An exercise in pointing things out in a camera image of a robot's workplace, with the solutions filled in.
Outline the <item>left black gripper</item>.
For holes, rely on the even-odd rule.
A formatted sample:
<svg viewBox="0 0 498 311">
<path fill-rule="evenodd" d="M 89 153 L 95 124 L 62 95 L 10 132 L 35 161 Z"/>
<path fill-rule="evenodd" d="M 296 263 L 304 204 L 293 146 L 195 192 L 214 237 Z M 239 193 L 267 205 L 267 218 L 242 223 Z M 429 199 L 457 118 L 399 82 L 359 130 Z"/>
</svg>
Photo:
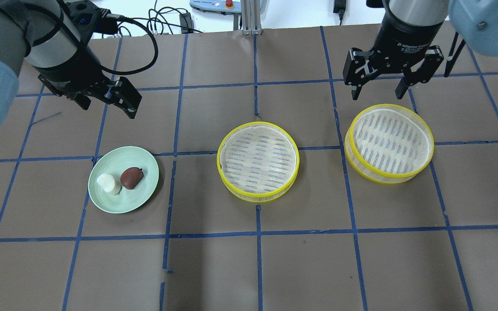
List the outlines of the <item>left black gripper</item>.
<svg viewBox="0 0 498 311">
<path fill-rule="evenodd" d="M 69 97 L 85 111 L 92 96 L 120 108 L 130 119 L 136 117 L 142 95 L 126 77 L 111 81 L 105 76 L 90 47 L 80 48 L 60 65 L 38 67 L 38 72 L 38 78 L 53 95 Z"/>
</svg>

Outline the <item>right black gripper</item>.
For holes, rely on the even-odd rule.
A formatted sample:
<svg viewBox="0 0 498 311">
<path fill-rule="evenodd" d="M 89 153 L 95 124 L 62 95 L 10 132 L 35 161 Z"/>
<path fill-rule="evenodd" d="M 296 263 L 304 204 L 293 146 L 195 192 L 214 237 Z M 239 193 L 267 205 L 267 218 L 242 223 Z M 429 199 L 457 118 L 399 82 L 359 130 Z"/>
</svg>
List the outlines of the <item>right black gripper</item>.
<svg viewBox="0 0 498 311">
<path fill-rule="evenodd" d="M 431 45 L 442 24 L 413 25 L 385 13 L 372 48 L 348 50 L 343 79 L 351 87 L 352 100 L 358 100 L 362 87 L 380 75 L 403 75 L 395 89 L 397 100 L 409 87 L 429 82 L 444 60 L 441 48 Z"/>
</svg>

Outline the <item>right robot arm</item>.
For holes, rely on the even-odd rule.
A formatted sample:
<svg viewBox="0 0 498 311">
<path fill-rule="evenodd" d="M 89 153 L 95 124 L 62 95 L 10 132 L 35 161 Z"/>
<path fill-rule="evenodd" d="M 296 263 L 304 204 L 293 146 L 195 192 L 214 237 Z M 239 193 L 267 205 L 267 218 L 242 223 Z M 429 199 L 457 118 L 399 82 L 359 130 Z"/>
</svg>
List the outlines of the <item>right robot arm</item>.
<svg viewBox="0 0 498 311">
<path fill-rule="evenodd" d="M 448 77 L 464 47 L 498 57 L 498 0 L 368 0 L 385 10 L 372 48 L 351 48 L 343 79 L 357 100 L 362 87 L 384 74 L 401 74 L 397 99 L 428 83 L 443 61 Z"/>
</svg>

